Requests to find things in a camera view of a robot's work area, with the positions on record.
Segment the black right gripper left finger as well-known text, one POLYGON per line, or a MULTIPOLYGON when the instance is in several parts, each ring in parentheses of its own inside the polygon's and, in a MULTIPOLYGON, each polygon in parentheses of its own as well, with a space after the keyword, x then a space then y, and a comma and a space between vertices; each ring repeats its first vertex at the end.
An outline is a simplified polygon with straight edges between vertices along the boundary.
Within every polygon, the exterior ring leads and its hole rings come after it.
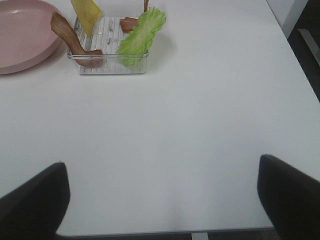
POLYGON ((2 240, 53 240, 71 198, 66 165, 56 162, 0 199, 2 240))

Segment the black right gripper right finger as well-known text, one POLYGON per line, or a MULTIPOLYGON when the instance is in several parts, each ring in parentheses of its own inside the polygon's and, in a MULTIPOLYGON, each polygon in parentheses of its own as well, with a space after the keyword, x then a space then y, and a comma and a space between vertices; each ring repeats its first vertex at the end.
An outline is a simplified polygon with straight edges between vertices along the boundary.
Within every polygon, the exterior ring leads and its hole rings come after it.
POLYGON ((320 238, 320 183, 285 161, 264 154, 257 178, 259 200, 282 240, 320 238))

